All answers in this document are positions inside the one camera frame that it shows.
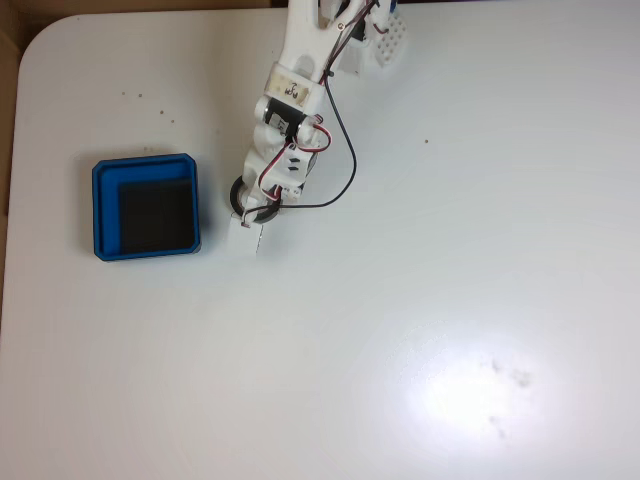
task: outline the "sticker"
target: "sticker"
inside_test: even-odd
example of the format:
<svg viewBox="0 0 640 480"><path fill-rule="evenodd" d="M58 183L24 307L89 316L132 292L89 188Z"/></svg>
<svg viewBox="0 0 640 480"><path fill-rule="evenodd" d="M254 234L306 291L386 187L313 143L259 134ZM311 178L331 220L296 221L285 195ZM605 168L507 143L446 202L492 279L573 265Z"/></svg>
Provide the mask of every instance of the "sticker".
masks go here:
<svg viewBox="0 0 640 480"><path fill-rule="evenodd" d="M289 128L289 122L282 120L282 117L277 113L272 113L271 118L269 119L269 126L280 130L283 134L286 134L287 129Z"/></svg>
<svg viewBox="0 0 640 480"><path fill-rule="evenodd" d="M267 92L273 96L284 97L299 107L304 107L305 101L309 96L307 87L280 73L271 75Z"/></svg>

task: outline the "white table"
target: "white table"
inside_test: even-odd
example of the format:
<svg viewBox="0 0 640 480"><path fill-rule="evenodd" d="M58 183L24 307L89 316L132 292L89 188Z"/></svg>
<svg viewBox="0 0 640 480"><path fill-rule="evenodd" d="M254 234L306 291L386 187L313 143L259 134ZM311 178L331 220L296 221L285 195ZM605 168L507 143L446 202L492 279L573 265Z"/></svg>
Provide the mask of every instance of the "white table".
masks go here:
<svg viewBox="0 0 640 480"><path fill-rule="evenodd" d="M75 17L29 47L2 480L638 478L640 4L402 10L397 69L333 82L353 188L256 260L219 237L284 11ZM350 170L326 118L307 201ZM176 152L202 251L98 260L93 165Z"/></svg>

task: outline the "wire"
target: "wire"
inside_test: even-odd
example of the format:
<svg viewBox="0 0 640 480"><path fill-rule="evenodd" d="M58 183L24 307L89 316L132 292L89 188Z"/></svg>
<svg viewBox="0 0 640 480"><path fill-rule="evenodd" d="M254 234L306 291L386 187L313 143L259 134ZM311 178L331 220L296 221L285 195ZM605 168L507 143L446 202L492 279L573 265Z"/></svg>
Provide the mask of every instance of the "wire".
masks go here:
<svg viewBox="0 0 640 480"><path fill-rule="evenodd" d="M378 32L380 35L384 35L385 33L389 33L389 29L385 28L384 30L381 30L380 27L378 25L376 25L375 23L373 24L373 28L376 29L376 32Z"/></svg>
<svg viewBox="0 0 640 480"><path fill-rule="evenodd" d="M373 9L373 7L376 5L376 3L377 2L375 0L371 1L370 3L367 3L367 5L365 7L363 7L362 10L360 10L360 12L353 18L353 20L351 20L347 24L347 26L352 25L352 24L357 25L364 17L366 17L369 14L369 12ZM329 200L327 202L315 203L315 204L307 204L307 205L280 205L278 208L309 209L309 208L324 208L324 207L328 207L329 205L332 205L335 202L337 202L338 200L340 200L340 198L346 193L346 191L349 190L349 187L353 183L353 180L356 178L356 172L358 171L358 159L357 159L356 151L353 148L353 144L351 143L351 138L349 137L349 133L347 132L347 128L344 126L344 122L342 121L342 117L340 116L340 112L338 111L338 107L336 106L336 102L333 99L333 94L331 93L331 88L329 87L329 77L333 76L333 73L331 72L331 67L333 66L333 63L336 61L338 56L342 53L342 50L344 50L344 48L347 46L347 43L349 43L349 40L351 40L351 37L355 33L355 28L351 29L351 31L349 32L349 35L347 36L347 38L344 40L344 42L342 42L340 44L340 40L342 38L342 34L343 33L344 33L344 31L340 32L340 35L338 36L338 39L336 40L336 43L333 46L333 49L331 50L331 54L329 55L329 59L327 60L327 66L324 69L324 73L323 73L319 83L320 83L320 85L324 84L325 88L327 89L327 96L329 97L329 101L331 102L331 107L333 108L333 113L335 114L336 119L338 120L338 123L340 124L340 129L342 130L342 133L344 134L344 138L347 141L347 145L349 146L349 151L351 152L351 157L353 158L353 169L351 170L351 176L349 177L349 180L347 181L345 186L342 188L340 193L338 193L335 197L333 197L331 200ZM321 116L318 116L318 117L319 117L319 122L316 125L319 126L319 124L322 123L324 121L324 119ZM331 143L331 134L325 128L323 128L323 127L320 127L320 128L322 128L322 130L324 130L326 132L327 137L329 138L329 144L330 144ZM276 155L276 158L274 158L271 161L271 163L267 166L267 168L265 168L265 170L260 175L260 179L258 181L258 185L260 185L260 182L262 181L264 176L271 170L271 168L273 168L273 166L276 163L278 163L278 160L280 160L280 157L284 153L285 149L289 146L289 144L290 144L289 142L286 142L285 145L282 147L282 150L280 150L278 155ZM276 187L275 194L277 195L277 197L275 199L270 196L271 194L268 194L264 190L262 190L262 191L265 193L265 195L267 195L267 197L269 199L271 199L272 201L276 201L276 200L280 199L280 194L281 194L282 188L279 187L279 186ZM260 207L250 208L249 210L245 210L244 215L242 216L242 218L244 219L250 213L259 212L260 210L266 210L268 208L271 208L271 205L262 205Z"/></svg>
<svg viewBox="0 0 640 480"><path fill-rule="evenodd" d="M376 1L372 1L368 3L366 6L362 8L362 10L360 10L360 12L353 18L353 20L351 20L347 24L347 26L351 24L357 25L364 17L369 15L369 12L375 6L376 6ZM347 38L345 39L345 41L342 42L342 44L340 44L338 48L336 48L336 46L334 45L333 50L331 51L331 55L329 56L329 60L327 61L327 66L324 69L324 75L322 76L320 83L326 82L327 76L329 75L329 72L331 71L331 67L333 66L333 62L335 62L336 59L340 56L340 54L342 53L342 50L344 50L344 48L347 46L347 44L349 43L349 40L351 40L351 37L353 36L354 33L355 33L355 28L352 28L351 31L349 32L349 35L347 35ZM338 36L336 45L338 44L338 42L340 42L341 37L342 37L342 33L340 33L340 35Z"/></svg>
<svg viewBox="0 0 640 480"><path fill-rule="evenodd" d="M322 133L325 134L325 136L327 137L327 144L324 147L312 147L312 148L301 147L298 144L298 139L295 138L295 145L296 145L296 148L298 148L298 150L300 150L302 152L320 153L320 152L324 152L327 148L329 148L331 146L331 142L333 141L333 139L331 137L331 133L329 132L329 130L327 130L326 128L320 126L318 123L314 124L313 128L316 129L316 130L319 130L319 131L321 131Z"/></svg>
<svg viewBox="0 0 640 480"><path fill-rule="evenodd" d="M325 87L327 89L327 96L329 97L329 101L331 102L331 107L333 108L333 112L336 115L336 119L338 120L338 123L340 124L340 129L342 130L342 133L344 134L344 138L347 141L347 145L349 146L349 150L351 151L351 157L353 158L353 169L351 170L351 176L349 177L349 180L347 181L346 185L342 188L340 193L338 193L338 195L333 197L328 202L315 203L315 204L309 204L309 205L280 205L279 208L303 209L303 208L323 208L323 207L328 207L329 205L331 205L331 204L337 202L338 200L340 200L340 198L345 194L345 192L347 190L349 190L349 187L353 183L353 180L356 178L356 172L358 170L358 159L356 157L356 151L353 148L353 144L351 143L351 138L349 138L349 134L347 133L347 128L344 126L344 122L342 121L342 117L340 116L340 112L338 112L338 107L336 106L336 102L333 99L333 94L331 93L331 88L329 87L328 79L325 82ZM253 212L259 212L260 210L266 210L267 208L271 208L271 205L263 205L261 207L251 208L251 209L247 210L244 213L244 216L246 216L246 215L248 215L250 213L253 213Z"/></svg>
<svg viewBox="0 0 640 480"><path fill-rule="evenodd" d="M264 193L266 195L266 197L271 200L271 201L276 201L280 198L280 196L272 196L271 193L267 192L266 190L264 190L262 188L262 181L264 180L264 177L267 176L267 174L273 169L273 167L276 166L276 163L278 163L278 161L280 161L280 159L282 158L282 155L284 154L285 150L289 147L289 145L291 145L290 141L286 141L284 142L284 145L282 146L282 148L280 149L280 151L276 154L275 157L273 157L273 160L271 160L271 162L269 162L269 165L267 165L267 167L262 171L262 173L260 174L260 177L258 177L258 187L260 187L260 190L262 190L262 193Z"/></svg>

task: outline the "blue bin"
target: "blue bin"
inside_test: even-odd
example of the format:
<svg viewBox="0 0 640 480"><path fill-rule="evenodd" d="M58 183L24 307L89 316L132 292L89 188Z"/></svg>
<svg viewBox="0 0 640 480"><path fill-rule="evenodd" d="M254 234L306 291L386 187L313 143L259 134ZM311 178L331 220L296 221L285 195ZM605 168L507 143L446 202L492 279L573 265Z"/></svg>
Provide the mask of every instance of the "blue bin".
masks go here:
<svg viewBox="0 0 640 480"><path fill-rule="evenodd" d="M196 162L184 153L93 168L93 248L104 261L200 248Z"/></svg>

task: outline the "robotic arm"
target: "robotic arm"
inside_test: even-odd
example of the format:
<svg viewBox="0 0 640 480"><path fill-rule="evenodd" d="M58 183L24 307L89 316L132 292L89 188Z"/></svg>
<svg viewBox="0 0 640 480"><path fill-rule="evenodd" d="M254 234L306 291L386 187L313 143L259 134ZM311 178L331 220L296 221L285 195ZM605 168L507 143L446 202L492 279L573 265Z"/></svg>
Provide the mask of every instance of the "robotic arm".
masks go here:
<svg viewBox="0 0 640 480"><path fill-rule="evenodd" d="M395 0L318 3L289 1L282 54L256 105L253 145L242 176L231 189L231 205L242 226L265 223L280 208L292 208L299 201L317 155L331 144L331 134L322 126L323 118L317 112L324 101L331 67L347 43L359 41L361 46L372 48L378 63L384 66L394 53L389 41L395 40L397 46L397 39L402 37L398 26L406 29L393 12ZM390 25L395 27L395 38ZM352 40L358 32L360 39Z"/></svg>

